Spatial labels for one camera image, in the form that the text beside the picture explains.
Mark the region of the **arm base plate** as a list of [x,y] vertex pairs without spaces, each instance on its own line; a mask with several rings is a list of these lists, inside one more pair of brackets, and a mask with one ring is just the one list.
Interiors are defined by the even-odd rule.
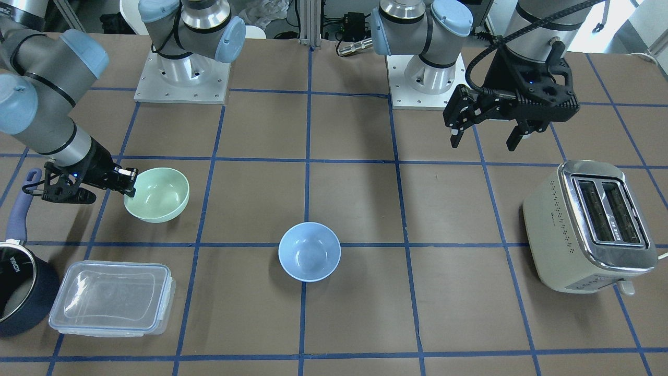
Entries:
[[155,104],[221,104],[226,102],[231,64],[201,55],[171,60],[150,52],[134,100]]
[[394,109],[443,110],[456,86],[466,83],[461,55],[445,68],[429,66],[419,55],[390,55],[386,63]]

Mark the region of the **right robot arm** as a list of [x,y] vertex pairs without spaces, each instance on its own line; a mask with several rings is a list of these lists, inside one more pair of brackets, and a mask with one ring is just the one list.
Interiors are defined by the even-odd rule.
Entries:
[[[232,63],[246,38],[244,20],[227,1],[140,1],[138,13],[152,53],[169,61],[200,56]],[[109,55],[83,31],[53,39],[42,25],[26,7],[2,2],[2,133],[47,158],[22,191],[52,203],[94,203],[86,185],[134,197],[138,169],[115,163],[70,117]]]

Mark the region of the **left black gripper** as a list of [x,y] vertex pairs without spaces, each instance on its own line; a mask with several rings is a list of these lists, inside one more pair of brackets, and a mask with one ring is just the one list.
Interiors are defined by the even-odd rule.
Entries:
[[547,60],[533,62],[508,46],[499,48],[486,74],[484,92],[460,84],[446,105],[443,117],[451,129],[451,147],[457,148],[474,124],[516,120],[506,141],[508,150],[515,151],[522,139],[543,131],[548,122],[566,122],[575,116],[580,103],[564,52],[565,44],[554,41],[548,45]]

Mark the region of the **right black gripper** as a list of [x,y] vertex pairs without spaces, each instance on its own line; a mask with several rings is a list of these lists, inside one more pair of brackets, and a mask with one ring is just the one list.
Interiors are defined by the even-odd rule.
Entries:
[[24,184],[22,191],[46,202],[89,205],[97,197],[82,188],[81,184],[134,197],[137,176],[138,169],[125,169],[114,163],[110,153],[93,139],[90,150],[80,162],[63,167],[47,161],[44,164],[44,179]]

